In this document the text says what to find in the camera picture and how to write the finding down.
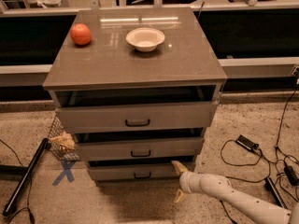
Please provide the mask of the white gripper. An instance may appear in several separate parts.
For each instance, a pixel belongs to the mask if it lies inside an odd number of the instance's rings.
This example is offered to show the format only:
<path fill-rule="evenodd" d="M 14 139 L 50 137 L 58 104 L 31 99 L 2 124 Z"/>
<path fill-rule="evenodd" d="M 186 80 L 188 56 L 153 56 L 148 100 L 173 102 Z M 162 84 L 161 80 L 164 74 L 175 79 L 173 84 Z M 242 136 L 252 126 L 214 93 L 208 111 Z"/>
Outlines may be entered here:
<path fill-rule="evenodd" d="M 183 202 L 190 193 L 199 193 L 199 174 L 188 171 L 180 161 L 172 161 L 177 175 L 180 175 L 179 184 L 180 189 L 176 192 L 174 202 Z"/>

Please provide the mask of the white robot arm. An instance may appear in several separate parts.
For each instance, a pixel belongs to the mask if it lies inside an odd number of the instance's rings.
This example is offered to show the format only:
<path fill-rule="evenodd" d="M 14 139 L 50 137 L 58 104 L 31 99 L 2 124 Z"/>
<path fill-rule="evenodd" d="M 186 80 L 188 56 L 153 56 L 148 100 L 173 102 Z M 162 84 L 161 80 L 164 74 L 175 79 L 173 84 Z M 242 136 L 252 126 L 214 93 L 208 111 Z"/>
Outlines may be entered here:
<path fill-rule="evenodd" d="M 227 202 L 256 224 L 299 224 L 299 204 L 290 211 L 234 189 L 225 176 L 191 172 L 179 161 L 172 164 L 179 176 L 176 203 L 200 193 Z"/>

